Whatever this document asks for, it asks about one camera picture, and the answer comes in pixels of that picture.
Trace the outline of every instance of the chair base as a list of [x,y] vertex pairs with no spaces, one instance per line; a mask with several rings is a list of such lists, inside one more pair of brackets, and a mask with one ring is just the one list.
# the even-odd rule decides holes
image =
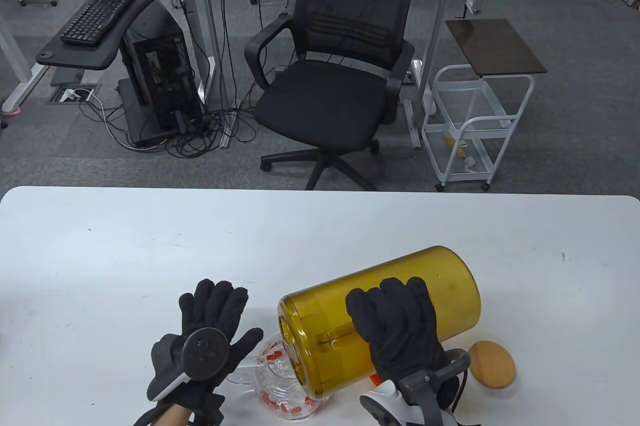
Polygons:
[[[371,153],[377,154],[380,150],[380,144],[377,140],[371,142]],[[365,191],[377,191],[377,188],[373,184],[358,173],[352,166],[346,163],[340,156],[344,153],[335,153],[321,150],[320,148],[313,148],[311,150],[292,151],[288,153],[278,153],[274,155],[263,156],[260,159],[260,169],[263,172],[268,172],[272,168],[273,163],[285,163],[287,161],[315,161],[315,166],[311,172],[311,177],[306,182],[304,189],[314,189],[320,175],[329,166],[333,166],[339,172],[346,177],[356,182]]]

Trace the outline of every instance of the keyboard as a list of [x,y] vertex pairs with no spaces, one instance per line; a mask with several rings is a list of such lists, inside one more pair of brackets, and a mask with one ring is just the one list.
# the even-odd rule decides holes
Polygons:
[[90,3],[66,24],[60,39],[71,45],[97,45],[131,1],[90,0]]

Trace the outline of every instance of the cork coaster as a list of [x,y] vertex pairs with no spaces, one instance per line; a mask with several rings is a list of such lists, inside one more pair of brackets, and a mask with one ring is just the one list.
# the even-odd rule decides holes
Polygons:
[[469,349],[469,371],[481,385],[502,390],[516,379],[516,365],[509,352],[493,341],[478,341]]

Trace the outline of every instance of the black mesh chair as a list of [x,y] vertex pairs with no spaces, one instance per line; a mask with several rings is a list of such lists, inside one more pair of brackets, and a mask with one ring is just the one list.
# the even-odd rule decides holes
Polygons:
[[[414,54],[403,40],[411,0],[296,0],[293,16],[282,14],[247,43],[244,57],[264,94],[254,109],[260,125],[313,149],[263,156],[272,163],[316,161],[306,189],[333,166],[362,188],[375,187],[341,158],[380,145],[380,124],[396,119],[400,88]],[[297,61],[269,84],[260,62],[262,49],[290,29]],[[378,76],[337,61],[307,60],[307,52],[345,56],[387,70]]]

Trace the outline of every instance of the black glove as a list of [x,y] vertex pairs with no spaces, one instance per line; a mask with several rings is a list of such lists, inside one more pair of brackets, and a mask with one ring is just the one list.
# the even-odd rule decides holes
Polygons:
[[[396,387],[407,375],[428,369],[436,371],[448,364],[437,336],[437,320],[427,285],[411,278],[406,286],[397,278],[387,278],[380,288],[366,293],[354,289],[346,299],[347,312],[358,334],[371,352],[371,362],[382,381],[393,380]],[[458,392],[457,378],[446,381],[437,392],[443,410]]]
[[[198,283],[194,294],[185,293],[178,301],[182,310],[182,336],[187,338],[200,328],[217,328],[231,343],[248,299],[245,288],[234,289],[227,281],[221,281],[215,285],[211,280],[202,280]],[[187,410],[196,412],[197,423],[206,424],[206,421],[198,418],[197,413],[206,416],[210,411],[219,410],[224,397],[214,395],[213,389],[238,367],[240,361],[245,359],[262,339],[261,328],[252,328],[247,331],[242,338],[230,346],[226,363],[213,378],[183,383],[167,397],[158,401],[158,405],[179,404]],[[211,422],[221,420],[221,417],[218,420],[214,418]]]

